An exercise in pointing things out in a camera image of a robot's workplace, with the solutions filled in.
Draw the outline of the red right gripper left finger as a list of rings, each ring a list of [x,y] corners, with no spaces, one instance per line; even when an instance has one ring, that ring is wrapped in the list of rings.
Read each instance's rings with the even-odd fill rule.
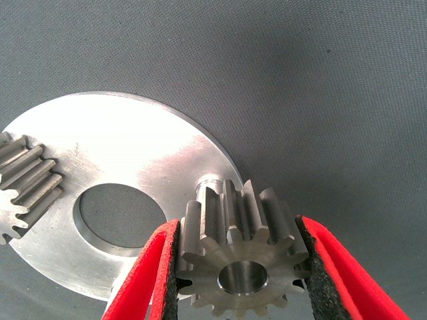
[[[158,227],[125,276],[103,319],[177,319],[179,220]]]

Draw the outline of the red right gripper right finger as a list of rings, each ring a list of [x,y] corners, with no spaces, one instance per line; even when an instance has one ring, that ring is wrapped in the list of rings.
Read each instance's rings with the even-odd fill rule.
[[[306,285],[315,319],[408,319],[339,240],[321,223],[296,217],[309,251]]]

